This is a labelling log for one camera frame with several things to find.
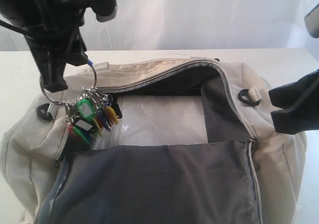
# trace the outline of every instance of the keychain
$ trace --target keychain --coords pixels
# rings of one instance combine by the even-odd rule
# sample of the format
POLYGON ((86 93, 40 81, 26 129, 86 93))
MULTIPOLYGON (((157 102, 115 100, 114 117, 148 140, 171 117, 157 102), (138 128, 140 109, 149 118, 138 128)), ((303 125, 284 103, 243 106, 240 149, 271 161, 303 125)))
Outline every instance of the keychain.
POLYGON ((97 75, 91 62, 89 66, 94 73, 94 83, 89 89, 84 88, 77 99, 72 101, 55 101, 48 97, 40 79, 40 87, 45 97, 55 105, 65 107, 69 135, 87 145, 94 142, 97 134, 102 136, 104 129, 111 131, 112 125, 118 124, 118 119, 122 117, 116 99, 95 87, 97 75))

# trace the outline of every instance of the white wall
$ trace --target white wall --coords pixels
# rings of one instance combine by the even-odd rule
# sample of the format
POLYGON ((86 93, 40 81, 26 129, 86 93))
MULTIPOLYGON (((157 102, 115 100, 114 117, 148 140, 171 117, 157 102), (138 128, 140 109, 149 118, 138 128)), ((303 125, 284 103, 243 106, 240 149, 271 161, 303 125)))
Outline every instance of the white wall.
MULTIPOLYGON (((318 60, 304 16, 319 0, 117 0, 118 15, 99 23, 85 14, 89 50, 306 47, 318 60)), ((0 50, 27 50, 0 29, 0 50)))

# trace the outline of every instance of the black d-ring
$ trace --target black d-ring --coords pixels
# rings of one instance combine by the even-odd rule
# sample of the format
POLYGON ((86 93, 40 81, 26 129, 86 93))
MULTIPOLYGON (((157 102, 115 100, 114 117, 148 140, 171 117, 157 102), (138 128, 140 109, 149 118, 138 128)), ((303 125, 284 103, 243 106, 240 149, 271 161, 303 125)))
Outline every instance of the black d-ring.
POLYGON ((241 90, 238 94, 238 99, 249 106, 258 106, 260 104, 260 101, 252 101, 249 97, 248 91, 249 89, 241 90))
POLYGON ((36 109, 36 113, 37 115, 43 119, 43 120, 46 120, 46 121, 52 121, 53 120, 53 117, 51 114, 48 115, 48 109, 49 109, 49 106, 50 104, 43 104, 43 105, 40 105, 37 109, 36 109))

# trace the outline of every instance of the metal split ring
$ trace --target metal split ring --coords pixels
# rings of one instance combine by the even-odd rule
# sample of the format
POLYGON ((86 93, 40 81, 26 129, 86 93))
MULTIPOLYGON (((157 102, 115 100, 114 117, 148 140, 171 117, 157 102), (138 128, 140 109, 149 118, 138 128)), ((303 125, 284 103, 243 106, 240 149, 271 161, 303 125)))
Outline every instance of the metal split ring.
MULTIPOLYGON (((93 87, 96 86, 96 82, 97 82, 97 74, 96 74, 96 71, 95 71, 95 68, 93 67, 93 65, 89 64, 89 66, 91 67, 92 71, 93 71, 93 74, 94 74, 94 82, 93 82, 93 87)), ((41 87, 41 91, 42 93, 44 94, 44 96, 52 103, 54 103, 55 105, 57 106, 65 106, 65 104, 67 102, 70 102, 70 101, 56 101, 54 99, 52 99, 51 97, 48 96, 48 94, 46 93, 45 89, 43 88, 43 79, 42 79, 42 76, 40 77, 40 87, 41 87)))

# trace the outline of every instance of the white table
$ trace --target white table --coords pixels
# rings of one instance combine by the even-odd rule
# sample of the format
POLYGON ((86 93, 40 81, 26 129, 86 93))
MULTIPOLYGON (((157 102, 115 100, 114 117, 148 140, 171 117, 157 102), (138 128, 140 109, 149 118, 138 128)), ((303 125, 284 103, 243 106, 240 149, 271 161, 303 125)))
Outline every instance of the white table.
MULTIPOLYGON (((222 62, 242 61, 251 66, 273 86, 296 81, 319 68, 319 63, 303 48, 289 49, 231 49, 231 50, 164 50, 164 51, 89 51, 94 63, 135 63, 157 58, 219 58, 222 62)), ((40 93, 39 72, 29 52, 0 52, 0 137, 24 114, 36 95, 40 93)), ((67 66, 65 75, 76 73, 83 67, 67 66)), ((319 134, 308 132, 308 151, 303 186, 297 207, 298 223, 319 220, 319 134)), ((16 223, 22 206, 13 192, 0 178, 0 223, 16 223)))

